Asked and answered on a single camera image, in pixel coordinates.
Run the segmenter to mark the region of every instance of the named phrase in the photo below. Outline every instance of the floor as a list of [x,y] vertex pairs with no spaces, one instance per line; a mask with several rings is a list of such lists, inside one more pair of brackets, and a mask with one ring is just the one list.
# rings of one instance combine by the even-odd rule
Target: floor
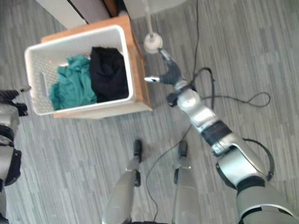
[[[191,78],[196,45],[196,1],[153,16],[154,30],[164,47]],[[142,44],[143,19],[132,22]],[[64,28],[34,0],[0,0],[0,88],[27,84],[23,52],[41,37]],[[299,214],[299,1],[199,0],[197,68],[210,66],[216,93],[249,99],[267,91],[272,101],[254,108],[217,99],[215,111],[242,137],[263,142],[273,153],[276,170],[271,183]],[[159,55],[145,55],[147,73],[162,74]],[[209,95],[208,76],[196,82]],[[29,106],[21,119],[15,144],[22,150],[21,177],[7,187],[7,215],[14,224],[100,223],[109,194],[132,157],[132,144],[143,140],[142,185],[135,190],[132,219],[151,220],[155,207],[145,188],[145,176],[157,159],[182,137],[187,117],[170,108],[171,87],[150,85],[153,112],[102,120],[53,119],[37,116],[28,93],[18,101]],[[266,99],[260,97],[256,103]],[[236,192],[216,174],[216,158],[195,130],[187,135],[196,178],[201,224],[237,223]],[[268,165],[264,152],[252,148]],[[158,222],[171,222],[177,149],[167,154],[149,177],[159,204]]]

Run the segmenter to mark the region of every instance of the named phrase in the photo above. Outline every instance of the white laundry basket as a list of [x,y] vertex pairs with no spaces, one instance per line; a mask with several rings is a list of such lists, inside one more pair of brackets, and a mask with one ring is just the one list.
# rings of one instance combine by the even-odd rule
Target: white laundry basket
[[[128,97],[55,111],[49,99],[49,91],[51,86],[58,82],[58,66],[67,65],[67,58],[71,56],[89,57],[92,47],[117,48],[123,55],[128,81]],[[25,62],[28,82],[32,87],[30,90],[32,104],[38,115],[96,110],[135,101],[125,34],[120,26],[108,26],[30,46],[25,51]]]

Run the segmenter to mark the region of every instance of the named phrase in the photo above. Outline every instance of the white pole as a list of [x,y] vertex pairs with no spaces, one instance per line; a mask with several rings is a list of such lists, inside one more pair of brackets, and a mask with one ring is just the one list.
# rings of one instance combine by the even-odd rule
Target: white pole
[[151,41],[154,38],[154,32],[153,32],[153,27],[151,25],[151,20],[150,20],[150,7],[149,7],[149,1],[148,0],[142,0],[144,4],[144,13],[145,13],[145,20],[148,25],[148,30],[149,30],[149,35]]

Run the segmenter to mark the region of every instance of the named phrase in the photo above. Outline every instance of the black garment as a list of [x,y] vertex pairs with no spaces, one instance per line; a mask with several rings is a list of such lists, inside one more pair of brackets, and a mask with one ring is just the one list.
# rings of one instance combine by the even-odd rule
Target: black garment
[[117,49],[94,47],[89,70],[98,103],[128,97],[125,63]]

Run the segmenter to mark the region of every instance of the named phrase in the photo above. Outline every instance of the teal cloth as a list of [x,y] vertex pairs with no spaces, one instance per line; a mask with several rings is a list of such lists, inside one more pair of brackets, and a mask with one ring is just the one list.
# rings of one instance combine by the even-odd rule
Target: teal cloth
[[49,98],[54,110],[95,104],[97,97],[92,90],[89,59],[83,56],[69,57],[69,65],[58,67],[59,82],[51,86]]

